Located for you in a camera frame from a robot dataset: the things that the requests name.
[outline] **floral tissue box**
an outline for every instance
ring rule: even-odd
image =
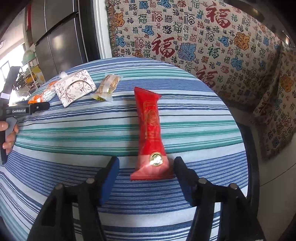
[[[63,106],[67,107],[73,101],[95,91],[96,85],[84,69],[60,79],[55,83],[54,89]]]

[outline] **round table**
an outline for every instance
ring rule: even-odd
[[[114,101],[89,94],[64,108],[54,97],[50,109],[18,120],[20,132],[8,162],[0,167],[0,209],[8,229],[26,240],[34,220],[57,183],[76,185],[118,156],[120,171],[110,199],[99,208],[109,240],[185,240],[195,208],[185,201],[176,178],[129,180],[138,152],[135,86],[162,94],[158,101],[167,156],[181,156],[213,184],[237,183],[247,195],[248,167],[240,131],[226,105],[202,81],[170,64],[140,58],[112,58],[72,68],[86,69],[98,87],[106,73],[123,79]],[[42,92],[48,81],[35,93]],[[218,234],[216,203],[211,239]],[[75,231],[81,239],[78,208]]]

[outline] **finger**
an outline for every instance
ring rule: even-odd
[[[5,121],[0,121],[0,131],[5,131],[8,128],[8,123]]]
[[[8,148],[8,149],[6,149],[6,155],[8,155],[9,153],[11,153],[12,152],[12,148]]]
[[[13,147],[14,143],[15,143],[14,141],[12,141],[12,142],[4,142],[2,147],[3,147],[3,149],[9,149],[9,148]]]
[[[14,129],[13,129],[14,131],[15,131],[15,133],[18,133],[18,126],[17,126],[17,124],[15,124],[15,127],[14,127]]]
[[[14,142],[15,141],[15,132],[13,131],[6,137],[6,142]]]

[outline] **gray cabinet door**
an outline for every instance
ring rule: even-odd
[[[85,55],[85,52],[78,43],[77,35],[80,29],[76,31],[77,24],[79,23],[75,22],[75,18],[71,19],[48,36],[52,57],[58,73],[86,62],[81,57],[81,54]]]
[[[44,2],[45,0],[32,0],[31,29],[34,44],[46,33]]]
[[[45,0],[45,21],[47,31],[63,18],[77,11],[77,0]]]
[[[35,47],[35,51],[44,79],[48,81],[58,74],[50,52],[48,37],[45,37],[39,42]]]

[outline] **red snack package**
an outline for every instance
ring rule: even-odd
[[[157,101],[161,95],[135,87],[140,126],[139,154],[136,171],[131,180],[160,180],[173,178],[160,136]]]

